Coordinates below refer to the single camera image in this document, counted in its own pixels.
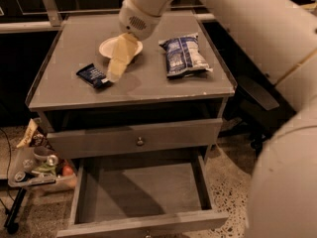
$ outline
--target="cabinet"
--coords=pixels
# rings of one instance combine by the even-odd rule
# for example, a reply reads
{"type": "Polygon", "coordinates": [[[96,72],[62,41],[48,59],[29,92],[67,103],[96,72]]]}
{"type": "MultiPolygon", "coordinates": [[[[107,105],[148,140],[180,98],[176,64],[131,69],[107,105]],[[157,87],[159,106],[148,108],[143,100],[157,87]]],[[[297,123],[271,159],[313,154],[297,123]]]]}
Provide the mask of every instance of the cabinet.
{"type": "Polygon", "coordinates": [[[69,17],[29,108],[65,159],[81,159],[69,227],[58,237],[144,237],[221,226],[198,148],[215,144],[234,86],[190,11],[163,15],[142,52],[114,85],[95,90],[75,74],[100,44],[120,34],[118,15],[69,17]],[[198,33],[213,67],[168,80],[159,40],[198,33]]]}

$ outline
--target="dark packet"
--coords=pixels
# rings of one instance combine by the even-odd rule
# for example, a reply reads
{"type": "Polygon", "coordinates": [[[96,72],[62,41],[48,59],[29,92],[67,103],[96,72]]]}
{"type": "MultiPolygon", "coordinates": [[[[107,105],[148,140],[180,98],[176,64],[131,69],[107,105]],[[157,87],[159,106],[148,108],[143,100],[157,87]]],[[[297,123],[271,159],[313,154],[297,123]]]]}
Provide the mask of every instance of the dark packet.
{"type": "Polygon", "coordinates": [[[80,76],[86,83],[90,84],[94,88],[101,88],[103,86],[110,86],[112,83],[94,64],[90,64],[80,69],[76,75],[80,76]]]}

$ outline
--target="terrazzo floor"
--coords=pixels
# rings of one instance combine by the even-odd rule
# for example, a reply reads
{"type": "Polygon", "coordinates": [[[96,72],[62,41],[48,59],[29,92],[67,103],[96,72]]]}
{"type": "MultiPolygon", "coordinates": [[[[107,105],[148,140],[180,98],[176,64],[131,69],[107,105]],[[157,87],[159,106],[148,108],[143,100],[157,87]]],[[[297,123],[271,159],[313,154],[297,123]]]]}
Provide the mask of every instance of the terrazzo floor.
{"type": "MultiPolygon", "coordinates": [[[[12,163],[14,163],[15,146],[24,135],[25,127],[3,128],[8,134],[12,148],[12,163]]],[[[0,178],[6,177],[9,161],[8,144],[4,135],[0,134],[0,178]]],[[[218,139],[217,146],[208,154],[206,172],[214,201],[220,211],[227,211],[229,219],[219,229],[187,232],[166,235],[165,238],[229,238],[243,237],[247,193],[251,181],[251,173],[255,164],[255,153],[250,147],[248,135],[239,135],[218,139]]],[[[7,207],[13,201],[7,195],[7,183],[0,180],[0,198],[7,207]]],[[[14,197],[17,190],[10,190],[14,197]]],[[[6,215],[0,205],[0,237],[55,237],[58,230],[65,229],[68,224],[73,190],[49,193],[36,196],[27,192],[16,222],[19,230],[9,235],[3,227],[6,215]]]]}

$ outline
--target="drawer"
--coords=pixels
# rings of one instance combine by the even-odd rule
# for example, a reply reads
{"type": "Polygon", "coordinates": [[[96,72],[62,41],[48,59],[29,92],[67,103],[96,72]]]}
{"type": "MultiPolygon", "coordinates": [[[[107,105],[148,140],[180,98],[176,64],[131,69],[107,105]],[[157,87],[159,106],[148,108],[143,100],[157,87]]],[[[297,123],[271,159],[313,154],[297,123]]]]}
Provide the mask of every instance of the drawer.
{"type": "Polygon", "coordinates": [[[209,146],[221,125],[221,118],[200,119],[49,133],[48,139],[61,158],[76,159],[209,146]]]}
{"type": "Polygon", "coordinates": [[[151,237],[218,228],[227,218],[213,203],[195,150],[87,158],[68,228],[57,237],[151,237]]]}

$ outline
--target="clear plastic container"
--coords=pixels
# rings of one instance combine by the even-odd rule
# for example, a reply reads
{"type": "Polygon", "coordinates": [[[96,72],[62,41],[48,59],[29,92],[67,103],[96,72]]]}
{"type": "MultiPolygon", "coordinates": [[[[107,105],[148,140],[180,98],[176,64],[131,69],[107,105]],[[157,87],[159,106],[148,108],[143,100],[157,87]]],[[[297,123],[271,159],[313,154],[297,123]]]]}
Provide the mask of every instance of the clear plastic container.
{"type": "Polygon", "coordinates": [[[77,183],[76,174],[67,177],[49,176],[16,181],[15,175],[25,170],[23,165],[24,160],[37,162],[34,156],[34,148],[20,148],[17,150],[16,160],[9,171],[8,184],[10,186],[22,187],[36,193],[57,192],[75,188],[77,183]]]}

